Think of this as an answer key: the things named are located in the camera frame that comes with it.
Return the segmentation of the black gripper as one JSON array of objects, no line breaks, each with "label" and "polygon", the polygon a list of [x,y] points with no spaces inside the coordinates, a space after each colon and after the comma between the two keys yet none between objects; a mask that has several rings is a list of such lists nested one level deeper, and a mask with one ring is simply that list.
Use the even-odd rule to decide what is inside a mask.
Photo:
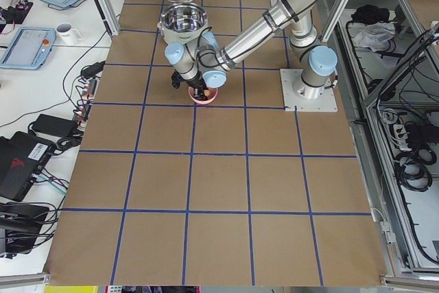
[{"label": "black gripper", "polygon": [[194,89],[195,99],[207,98],[204,94],[204,91],[207,90],[207,86],[201,75],[195,75],[191,79],[186,80],[186,83]]}]

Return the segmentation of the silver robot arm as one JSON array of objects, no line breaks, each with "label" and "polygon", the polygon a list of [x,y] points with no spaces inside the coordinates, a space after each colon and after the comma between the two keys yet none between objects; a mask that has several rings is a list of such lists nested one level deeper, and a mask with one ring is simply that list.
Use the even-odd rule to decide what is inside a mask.
[{"label": "silver robot arm", "polygon": [[276,0],[262,16],[229,44],[220,47],[210,27],[203,27],[187,41],[167,39],[165,56],[174,68],[171,85],[187,84],[197,101],[207,101],[211,89],[223,86],[227,72],[266,44],[285,28],[290,29],[289,46],[302,64],[301,76],[293,83],[303,99],[317,99],[335,71],[335,52],[318,40],[312,9],[318,0]]}]

